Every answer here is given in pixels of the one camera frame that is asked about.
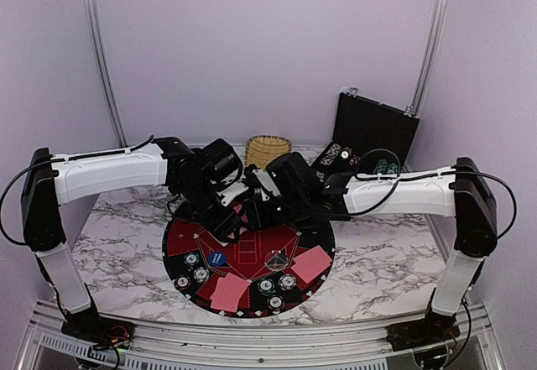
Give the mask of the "red playing card deck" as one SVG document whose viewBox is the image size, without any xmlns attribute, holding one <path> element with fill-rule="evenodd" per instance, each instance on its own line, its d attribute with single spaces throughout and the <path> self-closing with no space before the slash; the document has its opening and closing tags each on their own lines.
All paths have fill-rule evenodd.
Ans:
<svg viewBox="0 0 537 370">
<path fill-rule="evenodd" d="M 234 207 L 228 206 L 225 211 L 226 215 L 218 228 L 217 240 L 224 243 L 236 244 L 240 240 L 242 231 L 246 229 L 246 222 L 243 220 L 245 208 L 243 205 Z"/>
</svg>

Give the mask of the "blue small blind button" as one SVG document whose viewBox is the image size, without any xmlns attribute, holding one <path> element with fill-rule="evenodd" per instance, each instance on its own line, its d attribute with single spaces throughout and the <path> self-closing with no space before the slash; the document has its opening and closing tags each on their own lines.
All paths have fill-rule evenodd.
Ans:
<svg viewBox="0 0 537 370">
<path fill-rule="evenodd" d="M 222 251 L 213 251 L 208 257 L 208 263 L 213 268 L 223 267 L 227 263 L 227 256 Z"/>
</svg>

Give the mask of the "clear round dealer button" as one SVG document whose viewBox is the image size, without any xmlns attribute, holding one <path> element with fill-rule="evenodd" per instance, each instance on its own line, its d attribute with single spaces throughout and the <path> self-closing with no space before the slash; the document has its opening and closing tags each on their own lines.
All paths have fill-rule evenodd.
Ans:
<svg viewBox="0 0 537 370">
<path fill-rule="evenodd" d="M 273 272 L 283 270 L 289 264 L 289 258 L 286 250 L 274 249 L 268 251 L 264 257 L 264 264 Z"/>
</svg>

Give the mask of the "green blue chip stack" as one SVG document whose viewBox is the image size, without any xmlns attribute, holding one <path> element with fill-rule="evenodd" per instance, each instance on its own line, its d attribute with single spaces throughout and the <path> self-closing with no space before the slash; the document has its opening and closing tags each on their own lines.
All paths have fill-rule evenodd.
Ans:
<svg viewBox="0 0 537 370">
<path fill-rule="evenodd" d="M 258 292 L 263 296 L 270 296 L 275 293 L 275 283 L 270 278 L 260 279 L 257 288 Z"/>
<path fill-rule="evenodd" d="M 194 270 L 199 266 L 200 257 L 198 253 L 190 252 L 184 256 L 184 264 L 188 271 Z"/>
</svg>

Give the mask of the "dealt red card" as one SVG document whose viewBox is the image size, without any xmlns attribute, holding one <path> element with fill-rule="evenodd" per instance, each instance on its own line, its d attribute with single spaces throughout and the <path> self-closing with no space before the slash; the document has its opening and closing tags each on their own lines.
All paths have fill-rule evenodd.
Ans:
<svg viewBox="0 0 537 370">
<path fill-rule="evenodd" d="M 301 254 L 291 266 L 296 275 L 306 283 L 311 282 L 331 265 L 331 258 L 324 255 Z"/>
<path fill-rule="evenodd" d="M 250 284 L 251 281 L 249 279 L 244 279 L 236 274 L 228 273 L 218 280 L 215 292 L 217 296 L 222 297 L 223 299 L 239 301 Z"/>
<path fill-rule="evenodd" d="M 294 258 L 291 269 L 304 281 L 314 279 L 332 263 L 332 258 L 321 246 L 316 246 Z"/>
<path fill-rule="evenodd" d="M 211 308 L 214 310 L 224 310 L 224 311 L 234 312 L 238 308 L 239 301 L 223 299 L 222 297 L 217 296 L 216 292 L 214 291 L 213 294 L 211 295 Z"/>
</svg>

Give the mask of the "red black chip stack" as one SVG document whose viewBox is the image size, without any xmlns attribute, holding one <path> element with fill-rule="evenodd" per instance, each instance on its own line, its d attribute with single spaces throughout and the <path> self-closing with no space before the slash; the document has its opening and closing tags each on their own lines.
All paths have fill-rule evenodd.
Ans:
<svg viewBox="0 0 537 370">
<path fill-rule="evenodd" d="M 267 300 L 268 308 L 272 311 L 281 311 L 284 308 L 284 299 L 279 295 L 272 295 Z"/>
<path fill-rule="evenodd" d="M 181 275 L 174 280 L 174 286 L 177 290 L 183 291 L 190 287 L 190 277 Z"/>
</svg>

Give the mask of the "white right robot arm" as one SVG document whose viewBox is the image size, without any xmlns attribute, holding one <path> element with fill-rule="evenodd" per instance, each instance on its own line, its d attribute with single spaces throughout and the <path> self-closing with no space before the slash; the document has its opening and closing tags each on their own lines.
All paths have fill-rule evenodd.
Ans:
<svg viewBox="0 0 537 370">
<path fill-rule="evenodd" d="M 282 155 L 265 169 L 249 167 L 246 182 L 259 190 L 266 211 L 252 219 L 260 227 L 300 220 L 349 221 L 358 216 L 452 217 L 456 238 L 444 273 L 430 298 L 430 313 L 415 335 L 432 343 L 449 326 L 486 257 L 498 245 L 496 201 L 489 176 L 469 158 L 418 173 L 366 175 L 347 172 L 321 182 L 299 153 Z"/>
</svg>

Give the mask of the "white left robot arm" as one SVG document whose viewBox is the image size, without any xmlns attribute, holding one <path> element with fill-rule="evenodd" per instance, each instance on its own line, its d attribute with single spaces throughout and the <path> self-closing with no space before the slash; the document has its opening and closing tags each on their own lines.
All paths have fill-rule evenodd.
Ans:
<svg viewBox="0 0 537 370">
<path fill-rule="evenodd" d="M 106 322 L 93 312 L 92 298 L 74 264 L 59 208 L 112 190 L 165 186 L 184 198 L 195 221 L 222 242 L 238 232 L 241 220 L 232 202 L 247 191 L 231 173 L 242 173 L 234 148 L 222 139 L 192 150 L 178 138 L 150 138 L 134 147 L 89 154 L 34 153 L 21 207 L 23 238 L 41 262 L 72 325 L 87 340 L 106 333 Z"/>
</svg>

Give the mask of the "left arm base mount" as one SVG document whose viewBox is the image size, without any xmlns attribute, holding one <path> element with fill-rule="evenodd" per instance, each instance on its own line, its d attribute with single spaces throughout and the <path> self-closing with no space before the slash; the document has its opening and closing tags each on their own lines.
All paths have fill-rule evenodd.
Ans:
<svg viewBox="0 0 537 370">
<path fill-rule="evenodd" d="M 83 332 L 76 329 L 71 323 L 64 321 L 61 332 L 67 336 L 87 341 L 91 344 L 84 357 L 96 359 L 99 362 L 122 366 L 127 350 L 133 338 L 134 324 L 125 320 L 102 318 L 97 332 Z"/>
</svg>

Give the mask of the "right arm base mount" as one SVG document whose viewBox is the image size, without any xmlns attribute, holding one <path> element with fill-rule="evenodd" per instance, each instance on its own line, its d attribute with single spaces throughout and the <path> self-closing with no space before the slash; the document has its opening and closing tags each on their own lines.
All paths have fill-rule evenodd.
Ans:
<svg viewBox="0 0 537 370">
<path fill-rule="evenodd" d="M 387 327 L 386 341 L 394 352 L 411 349 L 414 362 L 420 369 L 441 369 L 447 364 L 461 332 L 457 325 L 443 328 L 425 320 L 406 321 Z"/>
</svg>

